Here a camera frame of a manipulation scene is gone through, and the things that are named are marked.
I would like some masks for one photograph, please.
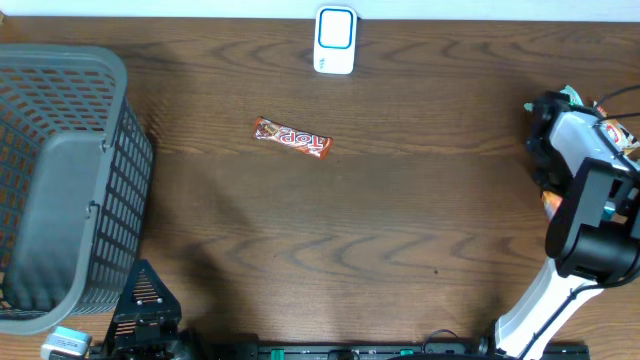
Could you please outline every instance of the basket mesh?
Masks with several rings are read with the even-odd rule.
[[[0,74],[0,97],[24,115],[19,128],[38,144],[61,131],[104,131],[116,87],[108,72],[6,67]]]
[[[89,306],[113,303],[107,310],[115,307],[137,255],[153,157],[151,144],[126,102],[114,154],[89,268],[91,288],[81,300]],[[86,306],[76,310],[86,311]]]
[[[11,264],[20,215],[27,200],[40,148],[33,139],[14,127],[24,121],[9,109],[8,104],[0,102],[3,120],[0,124],[0,283],[4,281],[4,275]],[[2,312],[12,309],[2,288],[0,309]]]

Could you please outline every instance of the cable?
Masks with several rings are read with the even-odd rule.
[[[601,123],[605,120],[611,120],[611,119],[624,119],[624,118],[630,118],[630,117],[636,117],[636,116],[640,116],[640,113],[630,113],[630,114],[618,114],[618,115],[607,115],[606,117],[601,117],[598,119],[598,123]]]
[[[632,86],[629,86],[629,87],[626,87],[626,88],[622,88],[620,90],[616,90],[616,91],[614,91],[614,92],[612,92],[610,94],[607,94],[607,95],[603,96],[602,99],[600,99],[600,101],[596,102],[593,105],[593,107],[596,108],[598,106],[602,106],[602,104],[604,104],[607,100],[609,100],[609,99],[611,99],[613,97],[616,97],[618,95],[624,94],[626,92],[634,91],[634,90],[640,90],[640,84],[636,84],[636,85],[632,85]]]
[[[562,314],[562,312],[567,308],[567,306],[569,306],[569,304],[571,304],[571,302],[573,300],[575,300],[581,292],[587,291],[587,290],[612,289],[612,288],[616,288],[616,287],[620,287],[620,286],[629,284],[630,282],[632,282],[633,280],[638,278],[638,276],[640,276],[640,266],[639,266],[640,264],[638,262],[638,255],[636,255],[636,260],[634,261],[633,265],[634,265],[633,266],[634,270],[629,274],[629,276],[623,278],[622,280],[618,280],[618,281],[612,282],[610,284],[598,284],[598,285],[584,286],[584,287],[581,287],[581,288],[578,288],[578,289],[572,291],[569,294],[569,296],[567,297],[567,299],[562,303],[562,305],[560,305],[558,310],[556,310],[553,313],[553,315],[549,318],[549,320],[547,320],[544,323],[544,325],[542,325],[540,330],[537,333],[533,334],[533,337],[531,338],[531,340],[529,341],[527,346],[522,351],[522,354],[520,355],[519,360],[524,360],[525,359],[525,356],[527,356],[527,353],[529,352],[529,350],[531,350],[531,348],[536,343],[536,341],[538,341],[538,339],[542,336],[542,334],[544,334],[544,332],[547,331],[547,329],[549,329],[551,324],[553,324],[553,322],[556,321],[558,316],[560,316],[560,314]]]
[[[431,335],[427,336],[427,338],[422,343],[422,347],[421,347],[422,352],[425,353],[425,354],[427,353],[427,344],[429,343],[429,340],[431,340],[431,338],[433,338],[436,335],[440,335],[440,334],[444,334],[444,333],[451,334],[451,335],[455,336],[456,339],[458,338],[458,335],[456,335],[456,333],[454,333],[453,331],[451,331],[449,329],[436,330],[436,331],[432,332]]]

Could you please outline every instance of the white device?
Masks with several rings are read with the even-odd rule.
[[[316,14],[313,67],[326,74],[350,74],[356,52],[356,12],[345,6],[323,6]]]
[[[91,344],[91,336],[57,326],[40,348],[40,357],[49,359],[55,352],[73,358],[84,358],[89,350],[89,344]]]

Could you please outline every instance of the white wall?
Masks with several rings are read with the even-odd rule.
[[[312,19],[322,5],[363,19],[640,21],[640,0],[0,0],[7,15]]]

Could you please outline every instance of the candy bar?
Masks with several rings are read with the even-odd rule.
[[[329,153],[333,139],[309,134],[274,123],[263,117],[256,119],[254,134],[256,139],[271,140],[287,145],[305,154],[324,159]]]

